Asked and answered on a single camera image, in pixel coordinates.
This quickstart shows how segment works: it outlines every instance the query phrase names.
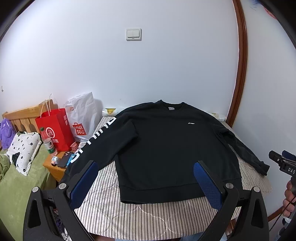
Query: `human hand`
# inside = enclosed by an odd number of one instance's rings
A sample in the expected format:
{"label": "human hand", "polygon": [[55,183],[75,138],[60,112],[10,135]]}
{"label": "human hand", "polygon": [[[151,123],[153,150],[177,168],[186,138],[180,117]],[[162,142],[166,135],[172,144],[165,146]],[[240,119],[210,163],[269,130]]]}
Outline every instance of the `human hand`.
{"label": "human hand", "polygon": [[[285,207],[289,204],[289,202],[295,197],[293,195],[293,193],[291,192],[291,188],[292,188],[292,183],[291,181],[288,181],[287,183],[287,190],[285,191],[285,197],[286,199],[283,201],[283,210],[285,209]],[[286,208],[286,210],[283,212],[283,215],[285,217],[289,217],[290,214],[294,211],[295,207],[294,205],[289,204],[289,206]]]}

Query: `sweatshirt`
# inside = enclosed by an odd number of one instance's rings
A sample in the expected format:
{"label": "sweatshirt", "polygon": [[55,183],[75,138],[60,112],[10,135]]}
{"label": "sweatshirt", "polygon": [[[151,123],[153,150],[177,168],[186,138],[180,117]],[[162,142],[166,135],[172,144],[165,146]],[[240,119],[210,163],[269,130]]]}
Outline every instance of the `sweatshirt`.
{"label": "sweatshirt", "polygon": [[204,196],[193,174],[194,163],[202,160],[224,183],[242,189],[239,163],[229,145],[267,175],[269,166],[213,116],[184,102],[143,103],[123,110],[96,132],[61,182],[90,160],[99,170],[114,160],[121,202],[175,202]]}

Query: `wire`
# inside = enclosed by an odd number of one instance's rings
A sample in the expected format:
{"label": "wire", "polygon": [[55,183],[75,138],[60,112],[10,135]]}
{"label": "wire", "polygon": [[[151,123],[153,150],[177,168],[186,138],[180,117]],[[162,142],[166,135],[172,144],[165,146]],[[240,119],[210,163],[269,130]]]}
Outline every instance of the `wire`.
{"label": "wire", "polygon": [[287,209],[287,207],[294,201],[294,199],[296,198],[296,196],[289,202],[289,204],[285,207],[285,209],[282,211],[282,213],[280,214],[280,216],[276,219],[276,221],[274,222],[274,224],[272,225],[272,227],[270,228],[269,231],[272,230],[272,228],[275,226],[276,222],[278,221],[278,219],[281,217],[281,215],[283,214],[283,212]]}

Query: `white switch panel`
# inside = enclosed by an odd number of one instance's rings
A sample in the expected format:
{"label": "white switch panel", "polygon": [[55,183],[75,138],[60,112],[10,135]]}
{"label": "white switch panel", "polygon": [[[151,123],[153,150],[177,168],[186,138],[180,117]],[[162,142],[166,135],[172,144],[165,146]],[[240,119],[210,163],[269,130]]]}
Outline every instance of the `white switch panel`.
{"label": "white switch panel", "polygon": [[142,40],[141,28],[127,28],[126,29],[126,40],[127,41],[141,41]]}

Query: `silver bolt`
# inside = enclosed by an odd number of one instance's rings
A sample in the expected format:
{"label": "silver bolt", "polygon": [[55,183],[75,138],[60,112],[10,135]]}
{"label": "silver bolt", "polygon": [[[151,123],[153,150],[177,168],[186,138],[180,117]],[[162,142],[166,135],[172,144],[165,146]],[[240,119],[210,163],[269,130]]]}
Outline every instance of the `silver bolt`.
{"label": "silver bolt", "polygon": [[232,184],[232,183],[226,183],[226,187],[227,187],[228,189],[232,189],[232,188],[233,188],[233,184]]}
{"label": "silver bolt", "polygon": [[59,189],[64,189],[66,186],[67,186],[66,183],[61,183],[61,184],[59,185]]}
{"label": "silver bolt", "polygon": [[259,187],[253,187],[253,189],[254,189],[255,192],[260,192]]}
{"label": "silver bolt", "polygon": [[33,187],[32,192],[37,192],[38,191],[38,187]]}

